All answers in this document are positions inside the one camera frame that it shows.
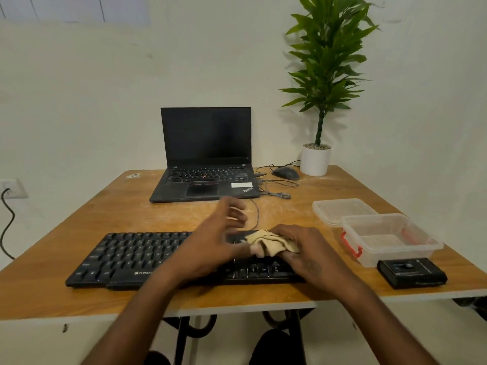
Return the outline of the person's left hand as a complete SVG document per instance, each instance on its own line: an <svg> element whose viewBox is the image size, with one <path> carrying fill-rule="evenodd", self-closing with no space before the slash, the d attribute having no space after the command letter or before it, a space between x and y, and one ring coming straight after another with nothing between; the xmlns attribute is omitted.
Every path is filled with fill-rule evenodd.
<svg viewBox="0 0 487 365"><path fill-rule="evenodd" d="M208 216L156 271L175 285L210 274L230 260L224 258L228 235L238 232L248 218L245 203L234 197L220 199Z"/></svg>

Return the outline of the beige cleaning cloth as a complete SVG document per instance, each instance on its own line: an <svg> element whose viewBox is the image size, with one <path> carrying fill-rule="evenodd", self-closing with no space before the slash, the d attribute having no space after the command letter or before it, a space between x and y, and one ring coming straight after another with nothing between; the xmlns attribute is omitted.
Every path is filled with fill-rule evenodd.
<svg viewBox="0 0 487 365"><path fill-rule="evenodd" d="M299 253L295 242L267 230L259 230L245 237L251 254L257 258L275 257L282 251Z"/></svg>

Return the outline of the person's left forearm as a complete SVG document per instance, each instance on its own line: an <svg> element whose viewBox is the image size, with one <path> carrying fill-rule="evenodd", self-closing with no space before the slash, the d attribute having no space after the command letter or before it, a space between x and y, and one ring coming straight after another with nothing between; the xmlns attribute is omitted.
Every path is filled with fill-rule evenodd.
<svg viewBox="0 0 487 365"><path fill-rule="evenodd" d="M155 270L81 365L143 365L175 291L198 275L198 270L172 264Z"/></svg>

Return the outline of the person's right forearm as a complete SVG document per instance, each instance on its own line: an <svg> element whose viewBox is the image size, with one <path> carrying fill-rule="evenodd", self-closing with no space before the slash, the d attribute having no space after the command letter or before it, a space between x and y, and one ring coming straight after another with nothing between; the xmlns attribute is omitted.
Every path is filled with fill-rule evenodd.
<svg viewBox="0 0 487 365"><path fill-rule="evenodd" d="M440 365L372 289L356 276L313 285L333 295L354 319L380 365Z"/></svg>

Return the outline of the black computer mouse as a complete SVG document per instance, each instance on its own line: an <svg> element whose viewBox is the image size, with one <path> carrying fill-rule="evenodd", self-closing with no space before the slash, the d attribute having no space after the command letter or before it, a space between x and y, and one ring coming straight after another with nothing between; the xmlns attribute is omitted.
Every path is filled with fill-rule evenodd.
<svg viewBox="0 0 487 365"><path fill-rule="evenodd" d="M290 166L277 167L272 170L271 174L284 180L296 181L301 179L298 172Z"/></svg>

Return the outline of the white plant pot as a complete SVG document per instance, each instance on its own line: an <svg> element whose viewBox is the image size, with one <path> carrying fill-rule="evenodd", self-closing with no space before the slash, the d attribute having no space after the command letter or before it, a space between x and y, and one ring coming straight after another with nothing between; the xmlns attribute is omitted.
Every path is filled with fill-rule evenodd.
<svg viewBox="0 0 487 365"><path fill-rule="evenodd" d="M326 175L331 153L332 148L329 145L317 145L315 143L304 144L301 150L301 173L313 177Z"/></svg>

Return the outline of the person's leg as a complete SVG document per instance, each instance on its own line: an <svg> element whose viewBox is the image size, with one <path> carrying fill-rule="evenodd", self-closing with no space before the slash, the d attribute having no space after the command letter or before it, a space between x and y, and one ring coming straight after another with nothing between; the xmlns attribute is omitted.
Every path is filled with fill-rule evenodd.
<svg viewBox="0 0 487 365"><path fill-rule="evenodd" d="M259 339L248 365L301 365L301 361L290 335L270 329Z"/></svg>
<svg viewBox="0 0 487 365"><path fill-rule="evenodd" d="M161 352L151 350L145 357L143 365L171 365L171 362Z"/></svg>

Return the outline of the black computer keyboard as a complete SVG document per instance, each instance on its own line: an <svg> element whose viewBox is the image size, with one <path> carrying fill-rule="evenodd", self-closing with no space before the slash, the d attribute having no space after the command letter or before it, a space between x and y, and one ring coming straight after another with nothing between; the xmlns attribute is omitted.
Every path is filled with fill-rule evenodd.
<svg viewBox="0 0 487 365"><path fill-rule="evenodd" d="M69 288L137 290L192 232L109 233L65 281ZM234 259L186 286L301 283L278 257Z"/></svg>

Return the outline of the small black box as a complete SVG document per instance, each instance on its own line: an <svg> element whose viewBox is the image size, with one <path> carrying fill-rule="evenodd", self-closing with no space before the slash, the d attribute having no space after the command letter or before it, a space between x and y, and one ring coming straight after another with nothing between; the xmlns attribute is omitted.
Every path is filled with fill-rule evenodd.
<svg viewBox="0 0 487 365"><path fill-rule="evenodd" d="M384 260L376 268L393 289L439 287L448 281L429 258Z"/></svg>

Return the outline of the person's left leg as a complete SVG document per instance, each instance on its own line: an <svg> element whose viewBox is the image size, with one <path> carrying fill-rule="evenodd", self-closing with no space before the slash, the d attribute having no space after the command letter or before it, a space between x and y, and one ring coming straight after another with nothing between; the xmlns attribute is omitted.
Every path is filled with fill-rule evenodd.
<svg viewBox="0 0 487 365"><path fill-rule="evenodd" d="M171 365L171 362L161 352L151 350L145 357L143 365Z"/></svg>

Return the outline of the green leafy plant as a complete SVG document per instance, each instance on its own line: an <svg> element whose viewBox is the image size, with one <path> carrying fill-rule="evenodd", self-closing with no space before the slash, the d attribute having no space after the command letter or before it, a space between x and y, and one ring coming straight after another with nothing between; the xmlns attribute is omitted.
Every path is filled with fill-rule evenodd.
<svg viewBox="0 0 487 365"><path fill-rule="evenodd" d="M363 39L379 30L369 17L370 7L379 5L367 0L298 0L303 13L293 13L295 25L285 36L296 35L288 52L298 68L288 72L295 86L280 91L296 98L283 104L301 104L300 112L316 109L317 132L309 149L328 149L322 143L325 117L336 110L350 110L349 102L360 96L359 84L367 81L354 66L367 60L360 54Z"/></svg>

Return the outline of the black metal table leg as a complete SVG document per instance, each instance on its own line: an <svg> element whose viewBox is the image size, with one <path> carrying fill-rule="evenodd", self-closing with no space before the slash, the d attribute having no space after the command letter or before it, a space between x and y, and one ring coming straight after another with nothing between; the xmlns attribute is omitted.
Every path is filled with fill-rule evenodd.
<svg viewBox="0 0 487 365"><path fill-rule="evenodd" d="M460 307L473 309L487 322L487 296L454 298L453 301Z"/></svg>

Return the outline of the frosted glass window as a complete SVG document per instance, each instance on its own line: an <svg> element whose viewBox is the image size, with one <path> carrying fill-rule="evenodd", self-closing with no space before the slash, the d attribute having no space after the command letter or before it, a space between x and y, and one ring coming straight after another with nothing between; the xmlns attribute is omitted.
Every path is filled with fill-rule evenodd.
<svg viewBox="0 0 487 365"><path fill-rule="evenodd" d="M0 0L0 20L150 25L147 0Z"/></svg>

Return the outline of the black metal table frame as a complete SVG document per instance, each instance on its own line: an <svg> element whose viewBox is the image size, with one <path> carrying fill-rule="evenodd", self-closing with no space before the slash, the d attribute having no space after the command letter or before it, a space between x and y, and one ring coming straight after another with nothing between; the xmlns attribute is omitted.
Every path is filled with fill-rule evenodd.
<svg viewBox="0 0 487 365"><path fill-rule="evenodd" d="M291 343L299 359L299 365L306 365L306 355L301 331L301 319L306 317L313 310L314 308L286 309L284 310L285 319L283 320L274 319L269 311L262 312L265 322L270 325L271 328L280 331L287 330L289 332ZM173 365L182 365L187 338L200 339L209 335L216 324L217 317L217 314L211 314L207 324L204 327L191 326L189 316L169 317L163 319L165 323L178 330Z"/></svg>

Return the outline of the white wall socket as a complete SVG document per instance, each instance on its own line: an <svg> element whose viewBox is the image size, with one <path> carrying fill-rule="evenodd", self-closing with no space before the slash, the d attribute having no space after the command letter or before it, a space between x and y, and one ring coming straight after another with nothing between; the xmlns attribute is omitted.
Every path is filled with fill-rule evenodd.
<svg viewBox="0 0 487 365"><path fill-rule="evenodd" d="M29 196L18 179L0 179L0 195L5 199L27 199Z"/></svg>

